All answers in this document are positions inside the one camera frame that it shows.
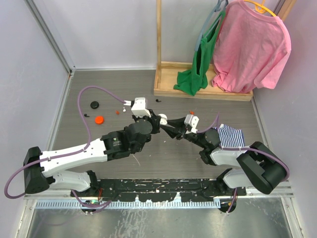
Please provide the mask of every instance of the yellow hanger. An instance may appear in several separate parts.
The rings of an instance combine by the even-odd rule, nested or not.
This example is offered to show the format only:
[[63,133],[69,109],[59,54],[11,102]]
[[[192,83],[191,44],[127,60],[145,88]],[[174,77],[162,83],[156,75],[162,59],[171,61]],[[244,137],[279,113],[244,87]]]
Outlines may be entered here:
[[276,16],[274,14],[274,12],[272,12],[270,9],[268,9],[267,7],[265,7],[263,4],[265,2],[265,0],[262,1],[262,4],[256,2],[256,1],[250,1],[250,0],[244,0],[244,1],[247,1],[247,2],[250,2],[250,3],[253,3],[255,6],[256,6],[256,11],[258,11],[259,13],[265,13],[265,12],[268,12],[270,13],[272,16]]

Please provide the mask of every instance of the striped cloth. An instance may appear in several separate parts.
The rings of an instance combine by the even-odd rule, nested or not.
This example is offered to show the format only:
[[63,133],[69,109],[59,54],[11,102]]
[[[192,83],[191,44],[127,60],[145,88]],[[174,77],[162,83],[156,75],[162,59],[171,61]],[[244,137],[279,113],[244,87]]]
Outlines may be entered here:
[[244,147],[244,137],[241,129],[221,124],[219,136],[222,147]]

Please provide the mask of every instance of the white wall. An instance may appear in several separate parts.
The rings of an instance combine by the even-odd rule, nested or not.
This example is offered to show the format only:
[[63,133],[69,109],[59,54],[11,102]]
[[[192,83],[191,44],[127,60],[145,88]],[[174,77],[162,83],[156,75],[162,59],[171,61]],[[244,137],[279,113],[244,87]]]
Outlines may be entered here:
[[[22,198],[7,199],[4,184],[22,166],[28,148],[46,149],[67,73],[25,2],[0,4],[0,230],[1,237],[10,238],[21,216]],[[21,173],[9,192],[23,190]]]
[[[156,66],[156,0],[35,3],[77,68]],[[216,3],[217,0],[162,0],[163,61],[193,60],[197,36]],[[265,1],[270,9],[277,3],[278,0]]]
[[297,1],[285,25],[292,52],[274,90],[255,91],[274,153],[290,168],[290,182],[308,237],[316,237],[317,1]]

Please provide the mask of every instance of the robotic arm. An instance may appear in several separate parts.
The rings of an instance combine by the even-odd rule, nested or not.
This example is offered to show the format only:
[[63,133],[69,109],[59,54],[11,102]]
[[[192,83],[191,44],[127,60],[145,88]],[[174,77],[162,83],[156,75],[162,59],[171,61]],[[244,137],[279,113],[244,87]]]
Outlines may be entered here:
[[[200,147],[199,153],[204,163],[209,165],[231,165],[238,169],[228,169],[217,178],[220,193],[236,187],[254,186],[265,194],[271,191],[286,177],[285,169],[265,155],[252,151],[225,151],[220,147],[220,137],[214,128],[197,133],[198,117],[187,115],[185,118],[168,120],[166,115],[155,115],[147,109],[145,98],[125,101],[131,106],[135,123],[123,130],[113,131],[92,141],[81,153],[47,160],[24,170],[25,193],[34,194],[48,188],[74,189],[78,192],[96,191],[99,183],[94,172],[76,173],[67,169],[94,162],[105,162],[128,157],[141,152],[151,135],[162,128],[171,138],[186,139]],[[33,161],[78,151],[86,146],[79,145],[57,151],[40,151],[38,147],[28,150],[24,165]],[[255,142],[250,148],[257,149],[276,157],[262,143]]]

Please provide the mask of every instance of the pink t-shirt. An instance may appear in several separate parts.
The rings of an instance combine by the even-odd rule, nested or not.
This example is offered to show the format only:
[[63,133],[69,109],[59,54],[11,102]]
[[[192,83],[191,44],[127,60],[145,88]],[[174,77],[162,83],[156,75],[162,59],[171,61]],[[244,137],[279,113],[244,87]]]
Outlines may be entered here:
[[213,86],[248,93],[275,88],[291,52],[291,39],[279,17],[250,9],[243,0],[227,6],[213,53]]

